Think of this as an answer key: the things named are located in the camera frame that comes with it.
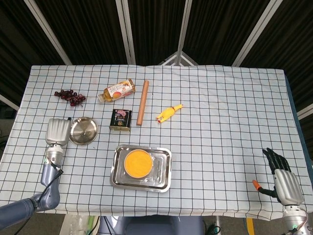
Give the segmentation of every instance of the gray robot arm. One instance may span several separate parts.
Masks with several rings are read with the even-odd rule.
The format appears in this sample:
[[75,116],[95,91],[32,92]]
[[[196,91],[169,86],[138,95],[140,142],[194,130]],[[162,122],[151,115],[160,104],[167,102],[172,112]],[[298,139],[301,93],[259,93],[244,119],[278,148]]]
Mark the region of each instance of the gray robot arm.
[[288,227],[286,235],[311,235],[312,227],[308,224],[308,215],[300,209],[304,201],[296,175],[291,172],[287,160],[270,148],[263,149],[274,177],[274,190],[262,188],[255,180],[253,184],[257,191],[277,198],[284,206],[283,218]]
[[58,206],[60,202],[58,177],[62,174],[63,157],[61,146],[68,142],[70,125],[70,119],[49,120],[46,142],[50,146],[46,150],[41,177],[41,184],[46,189],[43,193],[35,194],[31,198],[0,207],[0,230],[28,219],[34,212],[51,210]]

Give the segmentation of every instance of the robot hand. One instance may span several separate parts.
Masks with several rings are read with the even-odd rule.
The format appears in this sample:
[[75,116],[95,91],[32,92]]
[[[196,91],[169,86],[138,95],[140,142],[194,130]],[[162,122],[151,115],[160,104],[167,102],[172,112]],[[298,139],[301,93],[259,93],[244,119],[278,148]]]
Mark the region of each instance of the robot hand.
[[310,235],[312,227],[308,224],[308,215],[299,207],[304,201],[302,190],[287,160],[270,148],[263,149],[263,153],[274,177],[274,190],[262,188],[255,180],[252,181],[253,185],[257,191],[277,198],[284,206],[283,218],[289,230],[287,235]]

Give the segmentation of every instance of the yellow bowl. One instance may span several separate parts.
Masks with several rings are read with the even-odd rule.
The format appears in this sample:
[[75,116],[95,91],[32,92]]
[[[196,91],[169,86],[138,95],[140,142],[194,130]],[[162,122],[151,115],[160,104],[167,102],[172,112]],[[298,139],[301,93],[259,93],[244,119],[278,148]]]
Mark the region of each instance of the yellow bowl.
[[142,178],[148,175],[152,169],[152,157],[142,149],[136,149],[127,154],[124,168],[131,177]]

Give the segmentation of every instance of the grape cluster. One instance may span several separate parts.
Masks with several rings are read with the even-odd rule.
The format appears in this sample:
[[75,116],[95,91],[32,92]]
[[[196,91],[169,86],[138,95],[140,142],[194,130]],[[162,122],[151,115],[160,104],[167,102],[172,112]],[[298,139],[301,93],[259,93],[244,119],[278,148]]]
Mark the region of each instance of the grape cluster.
[[76,106],[77,104],[80,104],[86,99],[84,95],[77,94],[73,90],[69,91],[61,90],[60,92],[55,92],[54,95],[60,97],[61,99],[67,100],[68,102],[70,102],[71,106]]

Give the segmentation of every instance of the juice bottle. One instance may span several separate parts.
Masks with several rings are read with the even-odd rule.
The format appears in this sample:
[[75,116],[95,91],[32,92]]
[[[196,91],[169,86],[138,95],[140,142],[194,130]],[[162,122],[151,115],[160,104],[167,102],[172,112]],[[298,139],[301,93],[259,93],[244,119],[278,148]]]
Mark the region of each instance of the juice bottle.
[[98,95],[98,98],[102,103],[104,103],[105,100],[112,102],[129,94],[135,93],[135,91],[135,84],[131,79],[127,79],[126,81],[119,82],[114,86],[105,88],[104,92]]

